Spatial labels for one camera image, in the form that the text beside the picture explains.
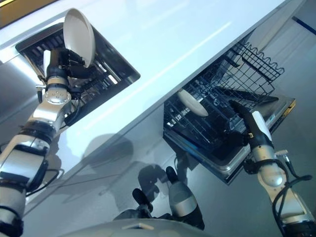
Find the dishwasher rack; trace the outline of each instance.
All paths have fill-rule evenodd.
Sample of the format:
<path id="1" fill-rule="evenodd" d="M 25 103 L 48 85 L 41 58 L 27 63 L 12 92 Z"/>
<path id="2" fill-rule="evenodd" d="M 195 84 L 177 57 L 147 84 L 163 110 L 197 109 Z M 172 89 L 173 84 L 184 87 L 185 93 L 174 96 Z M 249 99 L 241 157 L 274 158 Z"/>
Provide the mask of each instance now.
<path id="1" fill-rule="evenodd" d="M 229 100 L 245 105 L 249 110 L 258 104 L 277 100 L 269 96 L 272 82 L 284 73 L 277 63 L 250 43 L 237 43 L 199 75 L 183 86 L 207 110 L 200 117 L 172 95 L 164 104 L 164 129 L 172 130 L 186 142 L 208 152 L 225 143 L 231 131 L 244 132 L 243 120 L 233 111 Z"/>

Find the dishwasher door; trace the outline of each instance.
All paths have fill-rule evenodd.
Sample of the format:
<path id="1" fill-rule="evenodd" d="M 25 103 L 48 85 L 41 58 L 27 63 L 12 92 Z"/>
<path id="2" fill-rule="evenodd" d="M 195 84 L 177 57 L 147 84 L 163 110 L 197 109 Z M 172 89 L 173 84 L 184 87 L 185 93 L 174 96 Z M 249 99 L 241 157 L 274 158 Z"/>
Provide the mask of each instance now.
<path id="1" fill-rule="evenodd" d="M 283 68 L 251 44 L 244 40 L 236 43 L 182 87 L 193 97 L 196 106 L 204 107 L 207 116 L 190 109 L 179 92 L 164 103 L 166 140 L 190 153 L 225 183 L 230 183 L 250 148 L 231 143 L 233 133 L 245 134 L 246 129 L 229 100 L 238 101 L 250 111 L 259 110 L 272 126 L 271 121 L 276 122 L 291 103 L 291 100 L 270 95 L 275 89 L 272 82 L 283 72 Z"/>

